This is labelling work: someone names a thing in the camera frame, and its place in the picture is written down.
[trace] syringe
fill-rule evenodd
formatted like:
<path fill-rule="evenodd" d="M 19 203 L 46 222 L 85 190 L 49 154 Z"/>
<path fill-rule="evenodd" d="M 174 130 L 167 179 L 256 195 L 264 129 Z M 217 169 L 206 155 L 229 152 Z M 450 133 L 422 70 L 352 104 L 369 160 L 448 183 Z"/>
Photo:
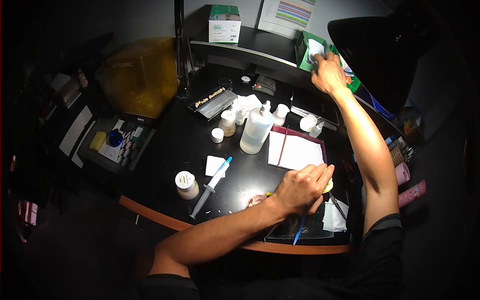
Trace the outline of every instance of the syringe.
<path fill-rule="evenodd" d="M 217 172 L 213 175 L 209 183 L 207 185 L 204 184 L 205 191 L 200 197 L 200 200 L 198 200 L 197 205 L 195 205 L 195 208 L 190 215 L 192 218 L 195 219 L 195 216 L 204 205 L 205 200 L 207 200 L 208 195 L 210 195 L 211 192 L 215 192 L 214 188 L 216 184 L 220 181 L 220 178 L 222 178 L 222 175 L 225 173 L 228 167 L 230 167 L 230 161 L 232 161 L 231 156 L 218 168 Z"/>

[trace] pink container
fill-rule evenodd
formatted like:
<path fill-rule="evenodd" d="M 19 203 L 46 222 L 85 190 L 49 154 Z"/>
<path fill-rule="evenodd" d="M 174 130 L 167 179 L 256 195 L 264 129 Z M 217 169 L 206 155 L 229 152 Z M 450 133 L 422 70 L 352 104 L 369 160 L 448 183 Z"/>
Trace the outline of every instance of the pink container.
<path fill-rule="evenodd" d="M 405 206 L 413 200 L 422 197 L 426 192 L 427 182 L 422 180 L 419 184 L 398 195 L 398 206 Z"/>
<path fill-rule="evenodd" d="M 400 165 L 395 167 L 395 174 L 396 182 L 399 186 L 410 180 L 410 171 L 408 170 L 405 162 L 402 162 Z"/>

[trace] black desk surface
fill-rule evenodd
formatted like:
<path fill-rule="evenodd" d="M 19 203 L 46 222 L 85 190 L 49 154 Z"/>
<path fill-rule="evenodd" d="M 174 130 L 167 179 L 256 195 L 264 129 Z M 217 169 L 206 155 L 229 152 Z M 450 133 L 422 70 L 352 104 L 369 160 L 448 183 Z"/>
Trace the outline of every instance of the black desk surface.
<path fill-rule="evenodd" d="M 292 86 L 277 81 L 275 95 L 270 96 L 253 91 L 251 84 L 241 83 L 241 76 L 242 70 L 208 64 L 200 70 L 190 91 L 193 96 L 201 95 L 206 92 L 206 89 L 217 86 L 220 78 L 230 78 L 233 81 L 234 93 L 242 96 L 256 94 L 262 103 L 270 100 L 272 111 L 280 103 L 290 106 Z M 218 126 L 220 116 L 207 122 L 206 119 L 199 118 L 186 108 L 183 100 L 173 99 L 159 120 L 157 132 L 145 149 L 135 171 L 125 180 L 121 189 L 123 195 L 154 211 L 183 222 L 198 224 L 226 215 L 229 211 L 242 210 L 248 199 L 254 194 L 273 192 L 287 172 L 286 169 L 267 164 L 269 139 L 265 141 L 261 151 L 255 155 L 249 155 L 240 150 L 239 143 L 243 126 L 237 126 L 235 134 L 224 138 L 223 142 L 213 143 L 210 133 L 213 128 Z M 291 129 L 300 131 L 299 121 L 300 116 L 289 113 L 284 126 L 289 125 Z M 342 159 L 351 161 L 352 149 L 347 132 L 342 125 L 336 132 L 324 129 L 319 138 L 325 142 L 328 163 L 336 166 L 333 175 L 333 194 L 346 203 L 345 190 L 349 192 L 349 227 L 346 233 L 337 232 L 333 238 L 299 240 L 298 244 L 349 244 L 350 233 L 357 231 L 358 227 L 352 224 L 358 224 L 361 219 L 361 201 L 359 192 L 357 192 L 360 188 L 357 183 L 348 182 L 342 163 Z M 210 194 L 196 219 L 193 219 L 189 214 L 204 191 L 203 184 L 207 184 L 211 179 L 204 175 L 208 155 L 224 158 L 232 156 L 233 159 L 226 172 L 226 177 L 221 179 L 217 185 L 216 193 Z M 200 186 L 199 194 L 192 200 L 183 200 L 177 194 L 174 177 L 183 170 L 192 173 Z"/>

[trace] green box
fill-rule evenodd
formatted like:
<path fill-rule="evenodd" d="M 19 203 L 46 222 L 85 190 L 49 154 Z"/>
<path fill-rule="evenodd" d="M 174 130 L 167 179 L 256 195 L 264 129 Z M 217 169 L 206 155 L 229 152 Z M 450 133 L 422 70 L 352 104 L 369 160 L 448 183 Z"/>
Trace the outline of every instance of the green box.
<path fill-rule="evenodd" d="M 335 45 L 332 46 L 331 50 L 334 54 L 340 56 L 340 53 L 336 49 Z M 340 60 L 340 67 L 343 67 L 342 60 Z M 358 79 L 358 77 L 355 75 L 355 73 L 352 70 L 348 70 L 348 72 L 347 72 L 347 70 L 345 70 L 345 72 L 346 72 L 345 76 L 347 75 L 347 73 L 353 75 L 350 78 L 349 78 L 349 76 L 347 76 L 347 87 L 350 89 L 350 91 L 352 91 L 352 93 L 355 93 L 360 86 L 360 80 Z"/>
<path fill-rule="evenodd" d="M 209 43 L 238 43 L 240 12 L 237 6 L 213 4 L 208 16 Z"/>
<path fill-rule="evenodd" d="M 297 42 L 295 43 L 295 57 L 297 59 L 297 66 L 305 71 L 311 72 L 313 70 L 316 70 L 317 67 L 307 63 L 307 57 L 308 57 L 308 39 L 312 38 L 322 44 L 322 46 L 325 49 L 325 53 L 330 52 L 330 48 L 328 46 L 327 41 L 322 39 L 321 37 L 314 36 L 311 33 L 306 32 L 305 30 L 302 30 L 300 33 L 299 38 L 297 39 Z"/>

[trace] white jar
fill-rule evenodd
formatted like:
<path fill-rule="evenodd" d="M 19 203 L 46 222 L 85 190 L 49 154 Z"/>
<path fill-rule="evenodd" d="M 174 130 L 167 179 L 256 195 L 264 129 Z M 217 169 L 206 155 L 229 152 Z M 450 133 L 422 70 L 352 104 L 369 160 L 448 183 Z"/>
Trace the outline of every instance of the white jar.
<path fill-rule="evenodd" d="M 314 115 L 308 114 L 300 120 L 300 129 L 303 131 L 310 132 L 315 125 L 317 125 L 317 118 Z"/>
<path fill-rule="evenodd" d="M 218 124 L 218 127 L 223 130 L 225 137 L 232 136 L 235 133 L 235 119 L 237 114 L 231 110 L 225 110 L 221 114 L 222 120 Z"/>
<path fill-rule="evenodd" d="M 214 128 L 212 130 L 212 141 L 214 143 L 220 143 L 223 141 L 223 130 L 220 128 Z"/>
<path fill-rule="evenodd" d="M 198 183 L 195 176 L 188 171 L 181 171 L 175 176 L 175 184 L 179 196 L 185 200 L 190 200 L 198 195 Z"/>
<path fill-rule="evenodd" d="M 273 113 L 273 124 L 282 126 L 285 123 L 285 116 L 290 112 L 290 109 L 285 104 L 279 104 Z"/>

